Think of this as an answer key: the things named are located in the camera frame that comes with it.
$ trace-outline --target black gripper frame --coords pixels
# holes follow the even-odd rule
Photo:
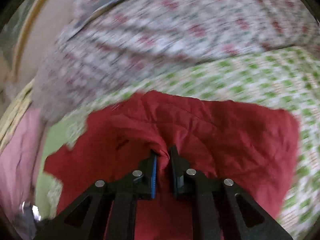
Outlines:
[[[225,240],[292,240],[235,182],[208,179],[201,171],[189,175],[189,162],[179,157],[175,146],[169,148],[169,154],[174,196],[193,203],[193,240],[221,240],[222,234]]]
[[[151,151],[137,170],[142,175],[132,171],[111,183],[92,184],[34,240],[133,240],[137,200],[155,197],[156,153]]]

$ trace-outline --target pink cloth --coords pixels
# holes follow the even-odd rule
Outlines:
[[[43,130],[40,110],[30,106],[11,141],[0,153],[0,206],[9,221],[14,219],[20,204],[30,200],[33,169]]]

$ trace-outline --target wrinkled fabric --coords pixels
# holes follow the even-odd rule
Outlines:
[[[86,11],[100,1],[78,6]],[[67,40],[74,29],[61,35],[36,76],[32,98],[50,122],[201,62],[293,45],[320,51],[317,22],[300,0],[125,0]]]
[[[120,179],[156,151],[156,199],[139,201],[135,239],[192,239],[191,205],[173,199],[168,147],[209,178],[231,178],[273,217],[296,164],[298,123],[285,110],[156,91],[93,112],[74,148],[47,157],[63,183],[58,213],[98,179]]]
[[[43,129],[40,110],[29,107],[0,154],[0,206],[9,221],[22,202],[32,200],[33,169]]]

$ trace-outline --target red fabric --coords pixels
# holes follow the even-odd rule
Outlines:
[[[63,146],[45,163],[63,182],[58,213],[97,179],[117,180],[135,169],[153,149],[157,194],[138,202],[138,240],[192,239],[191,206],[174,201],[170,190],[167,148],[173,144],[192,168],[233,179],[273,217],[296,164],[298,123],[284,110],[151,91],[93,112],[87,123],[72,150]]]

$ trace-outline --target bedding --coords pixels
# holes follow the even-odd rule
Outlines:
[[[21,118],[31,104],[33,80],[10,103],[0,119],[0,153],[12,138]]]
[[[7,63],[9,71],[12,70],[13,54],[18,43],[19,33],[34,1],[24,0],[0,31],[0,57],[3,57]]]
[[[80,19],[87,1],[76,4]],[[32,99],[54,123],[162,73],[292,45],[317,52],[319,41],[300,0],[125,0],[79,32],[70,24],[39,67]]]
[[[22,202],[33,201],[32,176],[43,129],[40,110],[30,106],[0,152],[0,206],[10,222]]]
[[[90,112],[137,91],[158,90],[201,100],[231,99],[283,108],[300,121],[296,174],[277,220],[294,239],[303,239],[320,215],[319,65],[319,60],[301,47],[232,57],[145,79],[81,106],[49,130],[36,187],[36,205],[45,207],[39,208],[41,216],[55,216],[63,188],[61,181],[43,172],[46,157],[63,144],[73,148],[86,130]]]

